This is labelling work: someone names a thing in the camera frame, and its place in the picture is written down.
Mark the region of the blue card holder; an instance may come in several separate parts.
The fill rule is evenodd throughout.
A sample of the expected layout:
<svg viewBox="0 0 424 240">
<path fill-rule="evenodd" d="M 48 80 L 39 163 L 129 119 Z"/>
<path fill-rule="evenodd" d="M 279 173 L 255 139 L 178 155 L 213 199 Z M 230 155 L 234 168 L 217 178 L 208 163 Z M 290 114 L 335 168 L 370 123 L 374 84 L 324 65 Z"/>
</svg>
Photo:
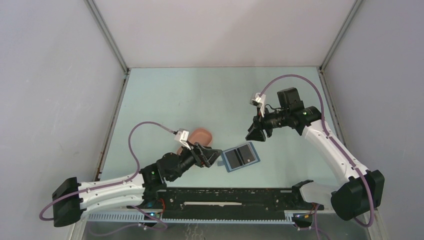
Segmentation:
<svg viewBox="0 0 424 240">
<path fill-rule="evenodd" d="M 230 151 L 230 150 L 237 150 L 237 151 L 238 151 L 238 148 L 239 148 L 239 147 L 241 147 L 241 146 L 243 146 L 243 145 L 246 145 L 246 144 L 249 144 L 249 145 L 250 145 L 251 150 L 254 152 L 254 155 L 255 155 L 256 161 L 251 162 L 251 163 L 246 164 L 246 165 L 243 165 L 243 163 L 242 163 L 242 165 L 241 165 L 240 167 L 237 167 L 237 168 L 235 168 L 235 169 L 230 169 L 230 168 L 229 168 L 229 166 L 228 166 L 227 159 L 226 159 L 226 157 L 225 157 L 225 152 Z M 228 173 L 231 173 L 231 172 L 234 172 L 234 171 L 240 170 L 240 169 L 242 169 L 242 168 L 245 168 L 245 167 L 251 166 L 251 165 L 253 165 L 253 164 L 257 164 L 257 163 L 259 163 L 259 162 L 261 161 L 261 160 L 260 160 L 260 158 L 259 158 L 259 155 L 258 155 L 258 153 L 257 153 L 257 151 L 256 151 L 256 149 L 255 149 L 255 147 L 254 147 L 254 145 L 253 145 L 253 143 L 252 143 L 252 142 L 250 142 L 250 141 L 249 141 L 249 142 L 246 142 L 246 143 L 244 143 L 244 144 L 242 144 L 242 145 L 239 145 L 239 146 L 236 146 L 236 147 L 233 147 L 233 148 L 230 148 L 230 149 L 224 150 L 224 151 L 222 152 L 221 158 L 222 158 L 222 160 L 220 160 L 220 161 L 218 162 L 218 166 L 219 166 L 219 167 L 225 167 L 225 169 L 226 169 L 226 171 L 227 171 Z"/>
</svg>

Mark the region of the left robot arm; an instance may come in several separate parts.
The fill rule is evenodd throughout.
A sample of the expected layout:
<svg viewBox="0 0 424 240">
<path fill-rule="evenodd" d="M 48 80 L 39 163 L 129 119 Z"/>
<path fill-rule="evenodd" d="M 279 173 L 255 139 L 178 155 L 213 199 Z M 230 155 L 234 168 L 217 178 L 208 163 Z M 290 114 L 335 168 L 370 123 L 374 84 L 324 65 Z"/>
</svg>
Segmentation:
<svg viewBox="0 0 424 240">
<path fill-rule="evenodd" d="M 124 206 L 153 208 L 159 190 L 167 182 L 180 178 L 192 166 L 209 168 L 222 155 L 222 150 L 192 144 L 180 154 L 166 153 L 155 163 L 140 169 L 135 177 L 129 175 L 105 181 L 78 182 L 66 179 L 52 194 L 53 225 L 65 227 L 91 213 Z"/>
</svg>

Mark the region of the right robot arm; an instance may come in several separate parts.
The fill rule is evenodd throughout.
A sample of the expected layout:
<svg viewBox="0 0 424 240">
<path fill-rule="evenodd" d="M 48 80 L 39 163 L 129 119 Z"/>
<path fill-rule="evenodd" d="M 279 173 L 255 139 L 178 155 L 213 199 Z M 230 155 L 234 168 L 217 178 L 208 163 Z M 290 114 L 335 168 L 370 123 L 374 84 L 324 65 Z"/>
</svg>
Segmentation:
<svg viewBox="0 0 424 240">
<path fill-rule="evenodd" d="M 247 130 L 247 141 L 265 142 L 277 128 L 290 127 L 321 154 L 334 174 L 337 185 L 323 185 L 312 180 L 296 184 L 291 204 L 304 209 L 310 203 L 331 207 L 345 221 L 356 218 L 381 205 L 385 177 L 379 170 L 371 171 L 357 160 L 332 133 L 321 111 L 305 107 L 298 90 L 287 88 L 277 93 L 280 107 L 270 112 L 266 95 L 258 92 L 250 100 L 256 115 Z"/>
</svg>

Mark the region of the pink oval tray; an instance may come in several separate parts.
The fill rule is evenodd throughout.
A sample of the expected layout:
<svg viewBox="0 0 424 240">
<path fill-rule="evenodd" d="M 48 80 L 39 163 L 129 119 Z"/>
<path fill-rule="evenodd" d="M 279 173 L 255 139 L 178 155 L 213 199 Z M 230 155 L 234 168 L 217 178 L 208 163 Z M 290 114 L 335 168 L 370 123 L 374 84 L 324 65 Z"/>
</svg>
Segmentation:
<svg viewBox="0 0 424 240">
<path fill-rule="evenodd" d="M 192 133 L 189 133 L 188 141 L 190 145 L 192 146 L 192 149 L 194 148 L 193 145 L 195 143 L 199 143 L 200 145 L 208 147 L 213 141 L 213 136 L 205 128 L 196 128 Z M 188 149 L 181 146 L 177 150 L 176 154 L 180 155 L 183 152 L 183 150 L 188 150 Z"/>
</svg>

